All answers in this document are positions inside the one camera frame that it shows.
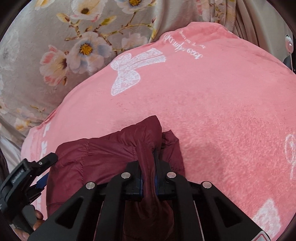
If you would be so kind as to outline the person's left hand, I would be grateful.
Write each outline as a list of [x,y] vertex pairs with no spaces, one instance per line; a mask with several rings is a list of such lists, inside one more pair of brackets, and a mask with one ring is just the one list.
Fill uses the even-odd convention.
[[[37,221],[36,223],[33,225],[33,230],[36,230],[38,229],[44,222],[44,216],[43,214],[38,211],[38,210],[35,210],[35,216],[37,218]],[[14,229],[14,232],[16,233],[16,235],[20,238],[21,241],[27,241],[30,234],[27,233],[27,232],[24,232],[23,230],[19,229],[19,228],[15,228]]]

